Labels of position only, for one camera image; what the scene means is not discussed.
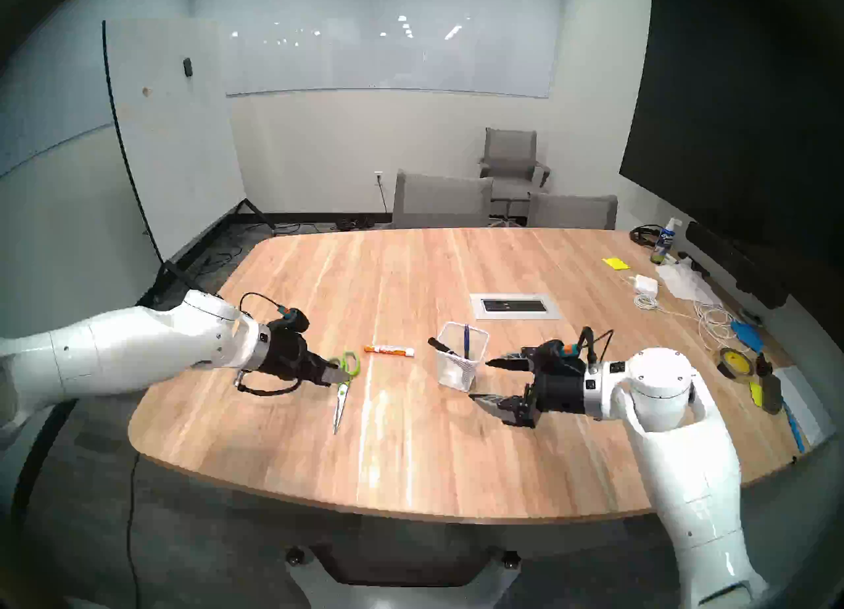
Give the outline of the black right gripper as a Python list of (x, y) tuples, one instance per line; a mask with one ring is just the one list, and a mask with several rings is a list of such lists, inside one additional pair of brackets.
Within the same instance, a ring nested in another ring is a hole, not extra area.
[(536, 428), (538, 412), (585, 415), (584, 363), (561, 363), (549, 371), (540, 370), (544, 353), (539, 348), (523, 348), (494, 357), (486, 366), (515, 372), (534, 372), (533, 384), (521, 395), (501, 396), (470, 393), (469, 398), (490, 416), (516, 428)]

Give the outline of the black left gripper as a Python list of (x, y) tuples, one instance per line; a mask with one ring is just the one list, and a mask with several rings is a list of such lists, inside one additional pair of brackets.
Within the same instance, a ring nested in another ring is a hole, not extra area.
[(283, 324), (268, 324), (268, 351), (261, 363), (261, 373), (280, 380), (309, 381), (322, 386), (348, 383), (351, 374), (341, 358), (325, 359), (310, 352), (297, 330)]

